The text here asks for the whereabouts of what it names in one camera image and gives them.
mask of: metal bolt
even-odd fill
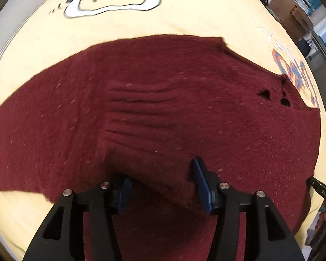
[[[100,185],[100,187],[101,187],[102,189],[108,189],[108,188],[111,187],[111,184],[110,184],[109,182],[103,182],[103,183]]]
[[[226,183],[226,182],[221,182],[221,183],[219,184],[219,186],[220,186],[221,189],[224,189],[224,190],[230,188],[230,185],[229,185],[228,183]]]
[[[64,190],[63,195],[70,196],[72,193],[73,193],[73,191],[71,189],[66,189],[66,190]]]
[[[261,197],[261,198],[264,198],[264,197],[266,197],[266,194],[265,194],[265,192],[264,192],[264,191],[262,191],[262,190],[258,191],[256,194],[257,194],[257,196],[258,196],[258,197]]]

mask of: maroon garment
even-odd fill
[[[42,71],[2,104],[0,190],[55,202],[125,173],[142,187],[115,218],[124,260],[206,260],[215,218],[198,209],[192,158],[238,190],[264,190],[295,233],[319,142],[320,111],[221,38],[116,40]]]

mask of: yellow tablecloth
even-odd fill
[[[43,69],[96,43],[154,34],[222,36],[236,53],[276,74],[287,73],[304,102],[321,110],[315,177],[326,183],[326,115],[298,48],[259,0],[47,0],[9,44],[0,61],[0,105]],[[296,238],[300,245],[322,199]],[[0,192],[0,234],[22,260],[52,204],[43,195]]]

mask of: yellow fabric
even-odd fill
[[[297,77],[292,76],[292,81],[308,106],[321,109],[315,177],[326,183],[326,115],[317,85],[300,51],[259,0],[161,0],[151,10],[115,10],[77,18],[65,16],[66,1],[47,0],[8,46],[0,61],[0,105],[33,75],[97,43],[154,34],[222,36],[232,50],[276,74],[282,72],[273,50],[288,65],[296,62],[300,67],[302,61],[307,71],[300,69],[299,74],[304,87]],[[81,0],[80,9],[143,1]],[[310,195],[310,214],[296,236],[301,246],[322,203],[319,195],[313,191]],[[18,260],[51,207],[41,194],[0,192],[0,234]]]

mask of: black button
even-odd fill
[[[281,99],[281,104],[283,104],[286,107],[290,107],[291,103],[289,100],[287,100],[286,98]]]

